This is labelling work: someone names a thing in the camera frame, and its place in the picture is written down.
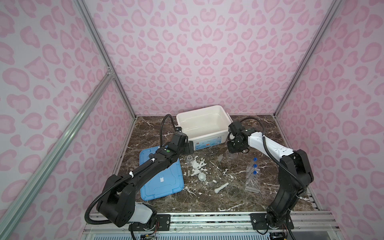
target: white powder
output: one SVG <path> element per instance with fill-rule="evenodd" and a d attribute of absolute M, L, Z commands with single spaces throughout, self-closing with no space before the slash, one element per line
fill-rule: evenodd
<path fill-rule="evenodd" d="M 206 165 L 206 163 L 204 162 L 205 159 L 204 158 L 201 158 L 200 159 L 200 162 L 198 162 L 198 156 L 195 156 L 195 159 L 194 161 L 192 162 L 192 174 L 191 176 L 194 176 L 194 175 L 197 175 L 199 173 L 201 173 L 201 171 L 207 171 L 205 168 L 203 168 L 203 166 Z"/>

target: white plastic bin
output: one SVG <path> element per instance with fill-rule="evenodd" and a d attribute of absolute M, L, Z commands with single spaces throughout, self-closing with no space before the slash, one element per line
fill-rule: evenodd
<path fill-rule="evenodd" d="M 176 115 L 177 123 L 194 142 L 194 150 L 224 143 L 232 119 L 222 106 L 216 105 Z"/>

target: white pestle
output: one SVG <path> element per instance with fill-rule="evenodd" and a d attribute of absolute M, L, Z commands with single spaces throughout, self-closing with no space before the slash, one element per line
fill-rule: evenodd
<path fill-rule="evenodd" d="M 217 194 L 220 190 L 222 190 L 224 187 L 228 186 L 229 182 L 227 182 L 226 184 L 224 185 L 221 185 L 221 187 L 218 187 L 218 188 L 215 188 L 215 193 Z"/>

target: floor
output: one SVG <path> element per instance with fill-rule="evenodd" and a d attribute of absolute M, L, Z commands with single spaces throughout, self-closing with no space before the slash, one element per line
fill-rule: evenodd
<path fill-rule="evenodd" d="M 239 121 L 246 116 L 231 116 L 233 121 Z M 138 117 L 128 149 L 121 164 L 119 174 L 126 174 L 139 165 L 139 153 L 146 148 L 159 145 L 159 130 L 163 117 Z M 285 145 L 272 116 L 260 116 L 266 126 L 266 136 Z M 257 122 L 247 120 L 244 125 L 259 128 Z M 163 142 L 172 137 L 173 128 L 167 119 L 163 128 Z M 197 162 L 204 162 L 203 172 L 206 181 L 198 180 L 193 175 L 192 167 L 187 167 L 185 158 L 180 158 L 184 177 L 184 189 L 178 193 L 143 201 L 140 192 L 136 195 L 137 202 L 146 202 L 153 205 L 158 212 L 214 212 L 214 211 L 264 211 L 274 199 L 279 188 L 277 181 L 277 165 L 256 149 L 251 148 L 247 154 L 239 154 L 236 161 L 228 161 L 226 158 L 218 161 L 221 154 L 226 151 L 225 144 L 219 144 L 209 148 L 197 150 L 192 154 Z M 257 157 L 260 171 L 260 193 L 245 191 L 246 167 L 250 161 Z M 219 194 L 214 189 L 229 182 L 229 185 Z M 299 200 L 296 211 L 311 211 L 309 201 Z"/>

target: pink leopard print wall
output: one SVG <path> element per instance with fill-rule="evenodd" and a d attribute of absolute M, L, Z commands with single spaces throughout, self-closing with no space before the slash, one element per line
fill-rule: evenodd
<path fill-rule="evenodd" d="M 278 117 L 346 240 L 384 235 L 383 19 L 383 1 L 346 1 Z"/>
<path fill-rule="evenodd" d="M 71 0 L 0 2 L 0 218 L 105 72 Z"/>
<path fill-rule="evenodd" d="M 112 174 L 131 122 L 111 83 L 10 240 L 79 239 L 85 210 Z"/>
<path fill-rule="evenodd" d="M 86 0 L 139 115 L 273 113 L 331 0 Z"/>

